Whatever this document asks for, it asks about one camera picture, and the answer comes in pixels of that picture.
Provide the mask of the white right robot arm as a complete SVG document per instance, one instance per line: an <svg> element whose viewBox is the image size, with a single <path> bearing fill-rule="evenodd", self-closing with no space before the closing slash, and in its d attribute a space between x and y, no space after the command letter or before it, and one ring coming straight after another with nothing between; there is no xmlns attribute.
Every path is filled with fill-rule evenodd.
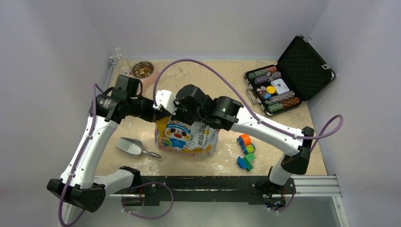
<svg viewBox="0 0 401 227"><path fill-rule="evenodd" d="M184 123L201 122L213 129L244 133L280 151L282 158L265 180L270 192L278 192L292 175L303 175L309 165L314 130L287 127L248 110L240 101L227 96L210 98L199 87L186 85L166 100L164 108Z"/></svg>

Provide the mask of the metal food scoop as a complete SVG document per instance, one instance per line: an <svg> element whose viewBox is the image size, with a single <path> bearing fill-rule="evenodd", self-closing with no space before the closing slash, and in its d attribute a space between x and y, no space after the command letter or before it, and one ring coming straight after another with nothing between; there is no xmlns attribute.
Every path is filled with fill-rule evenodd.
<svg viewBox="0 0 401 227"><path fill-rule="evenodd" d="M155 157L155 158L162 158L159 154L155 153L155 152L150 152L150 151L146 151L144 149L144 144L140 141L140 140L136 140L136 139L131 139L131 138L126 138L126 137L120 137L115 146L125 152L126 154L130 155L130 156L139 156L141 154L145 154L145 155L149 155L151 157Z"/></svg>

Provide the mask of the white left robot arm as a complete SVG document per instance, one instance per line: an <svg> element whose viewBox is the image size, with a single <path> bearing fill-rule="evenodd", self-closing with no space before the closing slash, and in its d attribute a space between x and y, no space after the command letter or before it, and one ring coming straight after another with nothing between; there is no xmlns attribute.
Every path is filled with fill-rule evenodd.
<svg viewBox="0 0 401 227"><path fill-rule="evenodd" d="M153 101L141 95L139 79L119 75L114 87L95 96L89 110L85 133L58 179L51 179L47 190L65 202L89 212L97 211L106 197L120 190L136 193L141 187L140 171L128 166L95 178L105 147L122 119L139 117L154 122L165 115L153 109Z"/></svg>

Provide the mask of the cat food bag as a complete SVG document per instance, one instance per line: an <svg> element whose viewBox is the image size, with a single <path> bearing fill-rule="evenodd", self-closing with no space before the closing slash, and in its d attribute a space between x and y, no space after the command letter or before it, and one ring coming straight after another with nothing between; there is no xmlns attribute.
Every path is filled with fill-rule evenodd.
<svg viewBox="0 0 401 227"><path fill-rule="evenodd" d="M189 125L171 117L155 122L155 144L164 151L187 156L210 156L216 152L219 130L201 122Z"/></svg>

